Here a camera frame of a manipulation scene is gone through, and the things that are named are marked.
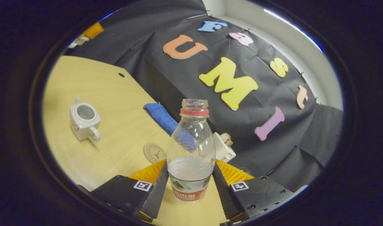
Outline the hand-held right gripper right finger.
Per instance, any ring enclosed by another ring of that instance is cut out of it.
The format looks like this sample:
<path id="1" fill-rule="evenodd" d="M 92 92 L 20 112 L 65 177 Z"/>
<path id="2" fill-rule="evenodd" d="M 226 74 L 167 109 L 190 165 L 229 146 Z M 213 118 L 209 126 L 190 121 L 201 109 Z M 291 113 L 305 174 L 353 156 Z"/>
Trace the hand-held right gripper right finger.
<path id="1" fill-rule="evenodd" d="M 228 222 L 261 217 L 295 196 L 267 175 L 254 177 L 221 160 L 212 176 Z"/>

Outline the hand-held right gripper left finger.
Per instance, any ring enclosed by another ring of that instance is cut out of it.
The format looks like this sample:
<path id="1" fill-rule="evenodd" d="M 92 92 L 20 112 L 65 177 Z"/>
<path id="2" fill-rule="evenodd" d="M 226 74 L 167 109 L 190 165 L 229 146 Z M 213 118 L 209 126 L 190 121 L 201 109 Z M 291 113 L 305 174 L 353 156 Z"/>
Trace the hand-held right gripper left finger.
<path id="1" fill-rule="evenodd" d="M 114 176 L 91 196 L 122 216 L 152 221 L 157 219 L 167 179 L 167 161 L 162 160 L 131 176 Z"/>

